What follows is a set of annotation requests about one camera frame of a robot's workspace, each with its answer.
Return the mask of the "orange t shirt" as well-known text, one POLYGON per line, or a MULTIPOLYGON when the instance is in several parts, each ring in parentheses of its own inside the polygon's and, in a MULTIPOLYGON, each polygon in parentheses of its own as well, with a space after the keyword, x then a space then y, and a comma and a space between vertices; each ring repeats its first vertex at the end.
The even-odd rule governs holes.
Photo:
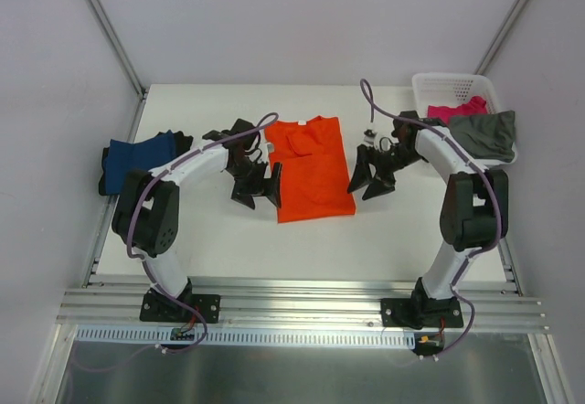
POLYGON ((280 223, 353 216, 340 121, 316 116, 306 122, 278 121, 265 130, 273 146, 271 165, 281 164, 280 223))

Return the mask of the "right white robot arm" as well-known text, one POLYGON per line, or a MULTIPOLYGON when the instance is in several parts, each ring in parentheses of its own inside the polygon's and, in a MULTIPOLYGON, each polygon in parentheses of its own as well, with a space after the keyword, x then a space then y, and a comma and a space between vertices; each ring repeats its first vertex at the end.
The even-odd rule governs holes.
POLYGON ((356 166, 347 191, 362 190, 369 200, 392 193, 395 174, 420 160, 440 175, 446 190, 440 213, 442 244, 429 270, 408 298, 382 300, 384 320, 420 330, 426 326, 460 328, 458 282, 477 255, 493 249, 507 232, 508 177, 499 162, 476 160, 439 119, 402 112, 383 136, 373 127, 356 149, 356 166))

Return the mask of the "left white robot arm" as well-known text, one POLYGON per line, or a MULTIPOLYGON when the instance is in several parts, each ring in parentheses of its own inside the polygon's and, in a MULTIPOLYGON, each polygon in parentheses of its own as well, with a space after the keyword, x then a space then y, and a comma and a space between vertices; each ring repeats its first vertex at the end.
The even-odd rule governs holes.
POLYGON ((141 262, 151 290, 162 297, 161 310, 170 319, 182 320, 194 309, 189 278, 173 251, 179 233, 181 186, 227 172, 234 180, 233 201, 254 209, 255 199, 265 197, 280 208, 282 165, 250 159, 260 148, 261 132, 278 119, 276 112, 256 124, 238 119, 228 130, 205 133, 201 144, 175 160, 126 175, 112 230, 122 239, 128 257, 141 262))

